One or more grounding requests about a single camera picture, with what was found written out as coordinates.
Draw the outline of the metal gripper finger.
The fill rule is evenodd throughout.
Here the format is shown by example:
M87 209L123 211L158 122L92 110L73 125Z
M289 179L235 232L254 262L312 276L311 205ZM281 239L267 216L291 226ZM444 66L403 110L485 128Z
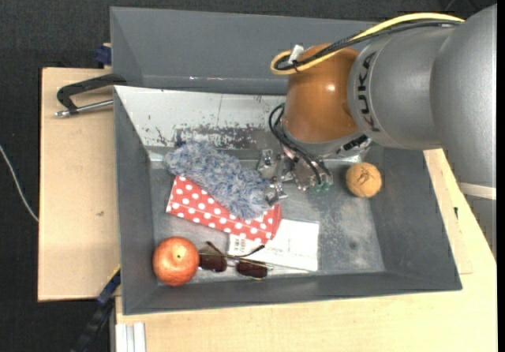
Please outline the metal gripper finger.
M269 148L262 150L256 169L263 179L268 181L280 181L283 170L282 155Z
M264 190L265 200L270 205L273 206L277 204L280 200L286 199L288 197L287 193L283 188L282 182L270 181Z

